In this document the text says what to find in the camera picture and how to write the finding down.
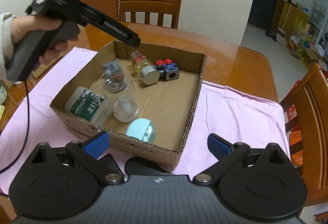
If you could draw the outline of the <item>white sleeve forearm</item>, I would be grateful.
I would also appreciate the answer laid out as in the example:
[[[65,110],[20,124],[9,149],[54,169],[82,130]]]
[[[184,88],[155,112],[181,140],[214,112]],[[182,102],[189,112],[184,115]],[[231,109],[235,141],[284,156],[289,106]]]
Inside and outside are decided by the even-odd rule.
[[[16,18],[11,12],[1,14],[0,39],[0,74],[1,80],[8,80],[6,63],[12,58],[14,46],[12,43],[12,20]]]

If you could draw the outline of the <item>person left hand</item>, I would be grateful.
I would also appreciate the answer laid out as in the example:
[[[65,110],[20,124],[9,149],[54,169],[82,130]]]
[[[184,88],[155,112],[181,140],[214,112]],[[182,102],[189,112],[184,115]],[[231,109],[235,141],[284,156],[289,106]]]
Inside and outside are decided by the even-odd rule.
[[[78,40],[74,35],[65,40],[58,40],[50,49],[47,45],[51,42],[57,30],[61,27],[60,19],[52,19],[41,15],[28,15],[15,17],[11,22],[11,41],[14,49],[20,49],[23,46],[31,46],[33,50],[40,45],[40,56],[38,62],[43,65],[50,65],[54,60],[60,57],[61,53],[67,51],[70,41]]]

